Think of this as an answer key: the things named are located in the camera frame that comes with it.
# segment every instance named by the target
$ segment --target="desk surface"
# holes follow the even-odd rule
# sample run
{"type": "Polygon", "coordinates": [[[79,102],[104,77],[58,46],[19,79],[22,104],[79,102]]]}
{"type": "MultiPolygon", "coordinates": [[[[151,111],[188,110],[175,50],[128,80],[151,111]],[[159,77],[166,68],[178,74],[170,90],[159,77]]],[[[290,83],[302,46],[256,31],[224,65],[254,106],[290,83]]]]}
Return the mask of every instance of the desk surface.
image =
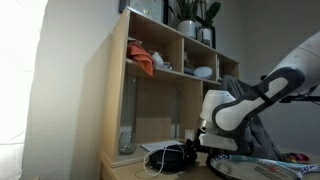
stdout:
{"type": "MultiPolygon", "coordinates": [[[[312,163],[320,164],[320,157],[308,154],[311,157],[312,163]]],[[[217,177],[205,164],[207,158],[207,154],[198,153],[198,158],[194,165],[189,166],[184,171],[179,173],[167,173],[161,172],[158,176],[150,176],[148,175],[143,168],[142,162],[134,163],[126,166],[121,166],[117,168],[108,167],[105,171],[108,171],[109,178],[103,179],[119,179],[119,180],[141,180],[141,179],[156,179],[156,180],[188,180],[188,179],[212,179],[212,180],[220,180],[221,178],[217,177]]],[[[151,169],[148,169],[150,173],[156,173],[151,169]]],[[[307,174],[304,176],[304,180],[319,180],[320,173],[307,174]]]]}

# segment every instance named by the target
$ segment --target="white bowl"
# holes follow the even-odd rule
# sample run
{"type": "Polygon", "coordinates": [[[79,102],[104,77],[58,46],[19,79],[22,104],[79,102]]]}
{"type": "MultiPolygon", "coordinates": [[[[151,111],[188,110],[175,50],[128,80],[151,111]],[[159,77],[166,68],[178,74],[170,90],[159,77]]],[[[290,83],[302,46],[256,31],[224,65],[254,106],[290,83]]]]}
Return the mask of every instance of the white bowl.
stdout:
{"type": "Polygon", "coordinates": [[[198,67],[194,70],[194,75],[199,78],[210,79],[212,76],[212,69],[207,66],[198,67]]]}

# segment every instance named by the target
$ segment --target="shelf board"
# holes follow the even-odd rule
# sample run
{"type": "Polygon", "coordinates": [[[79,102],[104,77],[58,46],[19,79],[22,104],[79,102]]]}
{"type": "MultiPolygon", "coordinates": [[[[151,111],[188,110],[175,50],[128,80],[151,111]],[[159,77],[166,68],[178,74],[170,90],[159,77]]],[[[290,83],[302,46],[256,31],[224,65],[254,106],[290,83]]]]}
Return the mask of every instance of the shelf board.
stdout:
{"type": "Polygon", "coordinates": [[[220,83],[216,81],[212,81],[209,79],[203,79],[199,78],[196,76],[184,74],[181,72],[177,72],[174,70],[170,70],[167,68],[161,68],[161,67],[156,67],[154,76],[148,75],[146,72],[140,68],[138,62],[132,60],[132,59],[126,59],[126,73],[132,76],[138,76],[138,77],[143,77],[143,78],[154,78],[157,80],[166,80],[166,81],[172,81],[176,83],[181,83],[183,81],[191,81],[191,80],[197,80],[197,81],[203,81],[209,84],[213,85],[219,85],[220,83]]]}

